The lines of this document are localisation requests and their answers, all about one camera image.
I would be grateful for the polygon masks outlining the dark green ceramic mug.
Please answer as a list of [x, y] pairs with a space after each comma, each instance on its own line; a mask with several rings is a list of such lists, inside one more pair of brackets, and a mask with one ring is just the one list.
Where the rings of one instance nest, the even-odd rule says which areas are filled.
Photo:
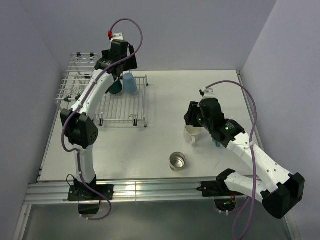
[[112, 95], [118, 95], [122, 92], [123, 90], [123, 85], [121, 82], [121, 79], [118, 78], [113, 84], [112, 86], [108, 89], [108, 93], [112, 94]]

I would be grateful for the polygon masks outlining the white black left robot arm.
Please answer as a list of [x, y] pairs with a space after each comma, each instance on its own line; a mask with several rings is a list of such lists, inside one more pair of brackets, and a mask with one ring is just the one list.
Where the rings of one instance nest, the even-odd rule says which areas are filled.
[[94, 123], [96, 109], [103, 95], [120, 79], [123, 72], [137, 69], [136, 51], [125, 40], [111, 41], [110, 49], [102, 51], [102, 57], [94, 67], [88, 86], [70, 109], [60, 112], [63, 149], [75, 153], [76, 175], [74, 187], [86, 200], [98, 193], [97, 175], [93, 165], [93, 145], [99, 130]]

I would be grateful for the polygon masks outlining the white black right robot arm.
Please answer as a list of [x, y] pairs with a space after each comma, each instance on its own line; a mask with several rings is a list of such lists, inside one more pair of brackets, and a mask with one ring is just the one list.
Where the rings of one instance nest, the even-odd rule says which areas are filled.
[[184, 115], [186, 125], [202, 127], [225, 149], [238, 156], [257, 175], [257, 180], [226, 169], [214, 181], [198, 187], [203, 197], [219, 197], [230, 193], [255, 197], [274, 218], [282, 219], [303, 198], [305, 178], [292, 174], [271, 159], [249, 134], [233, 119], [225, 118], [216, 98], [192, 101]]

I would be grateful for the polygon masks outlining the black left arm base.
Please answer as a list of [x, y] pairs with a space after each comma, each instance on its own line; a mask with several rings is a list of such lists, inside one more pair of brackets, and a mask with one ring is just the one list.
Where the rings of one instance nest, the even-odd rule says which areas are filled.
[[[113, 199], [114, 185], [113, 184], [98, 184], [95, 189], [100, 194], [104, 195], [108, 200]], [[88, 188], [80, 189], [72, 185], [69, 188], [67, 200], [69, 202], [83, 201], [99, 201], [103, 198], [97, 193], [92, 192]]]

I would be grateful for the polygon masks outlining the stainless steel cup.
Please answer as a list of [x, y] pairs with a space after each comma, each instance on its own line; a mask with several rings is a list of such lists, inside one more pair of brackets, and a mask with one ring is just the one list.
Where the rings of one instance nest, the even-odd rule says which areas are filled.
[[181, 152], [173, 152], [169, 157], [169, 167], [174, 172], [182, 171], [186, 165], [186, 157]]

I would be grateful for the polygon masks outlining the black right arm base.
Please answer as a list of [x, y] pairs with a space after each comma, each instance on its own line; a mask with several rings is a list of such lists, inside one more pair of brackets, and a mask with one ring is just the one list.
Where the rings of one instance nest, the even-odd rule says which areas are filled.
[[244, 194], [231, 191], [227, 188], [222, 180], [202, 181], [200, 186], [196, 188], [201, 192], [204, 198], [206, 197], [236, 197]]

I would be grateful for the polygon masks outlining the light blue plastic cup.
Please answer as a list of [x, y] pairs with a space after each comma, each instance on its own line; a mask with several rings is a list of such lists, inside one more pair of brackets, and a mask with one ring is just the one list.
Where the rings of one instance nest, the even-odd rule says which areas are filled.
[[135, 77], [130, 73], [127, 72], [123, 75], [123, 89], [128, 94], [135, 94], [137, 91], [137, 84]]

